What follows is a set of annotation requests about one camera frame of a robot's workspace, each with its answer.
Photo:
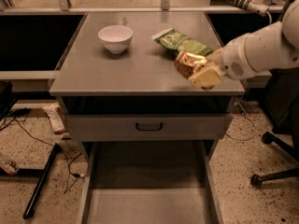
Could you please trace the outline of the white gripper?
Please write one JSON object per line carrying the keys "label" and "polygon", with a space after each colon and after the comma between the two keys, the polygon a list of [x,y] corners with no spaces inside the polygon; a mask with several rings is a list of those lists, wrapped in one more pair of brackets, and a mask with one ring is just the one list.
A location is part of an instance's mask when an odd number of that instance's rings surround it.
{"label": "white gripper", "polygon": [[236,80],[254,77],[256,72],[247,61],[245,41],[246,37],[242,35],[231,40],[222,49],[217,49],[206,56],[208,61],[218,60],[219,66],[224,71],[216,65],[199,65],[188,73],[189,82],[195,88],[210,90],[222,83],[225,74],[227,77]]}

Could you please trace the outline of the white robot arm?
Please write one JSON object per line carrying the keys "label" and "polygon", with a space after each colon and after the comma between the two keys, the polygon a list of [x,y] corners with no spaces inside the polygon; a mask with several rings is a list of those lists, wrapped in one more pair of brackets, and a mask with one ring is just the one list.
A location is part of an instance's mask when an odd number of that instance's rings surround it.
{"label": "white robot arm", "polygon": [[288,6],[282,21],[239,36],[206,59],[206,66],[188,78],[196,88],[212,89],[224,77],[243,80],[272,69],[298,67],[299,0]]}

